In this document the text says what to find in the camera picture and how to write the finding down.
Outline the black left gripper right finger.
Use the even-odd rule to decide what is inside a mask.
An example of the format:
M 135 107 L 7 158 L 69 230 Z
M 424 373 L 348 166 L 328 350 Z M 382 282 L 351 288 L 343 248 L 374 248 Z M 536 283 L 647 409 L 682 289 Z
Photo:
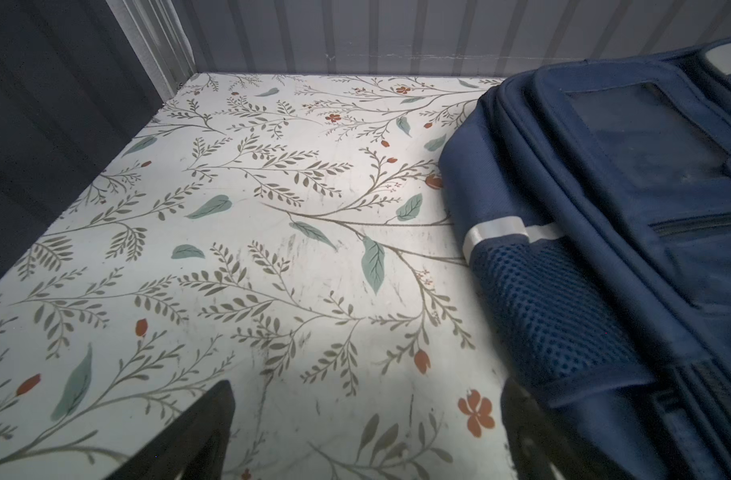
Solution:
M 501 422 L 519 479 L 615 479 L 615 464 L 511 377 L 501 392 Z

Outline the navy blue student backpack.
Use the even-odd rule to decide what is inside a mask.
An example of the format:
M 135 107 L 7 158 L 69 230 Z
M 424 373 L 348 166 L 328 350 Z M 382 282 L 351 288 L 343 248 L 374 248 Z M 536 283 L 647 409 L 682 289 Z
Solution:
M 511 76 L 439 168 L 509 378 L 615 479 L 731 479 L 731 38 Z

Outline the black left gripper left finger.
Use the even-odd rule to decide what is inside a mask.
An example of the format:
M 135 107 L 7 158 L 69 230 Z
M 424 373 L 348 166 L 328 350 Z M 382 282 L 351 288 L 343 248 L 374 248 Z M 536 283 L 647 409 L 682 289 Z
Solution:
M 111 479 L 219 479 L 236 409 L 231 383 L 217 382 Z

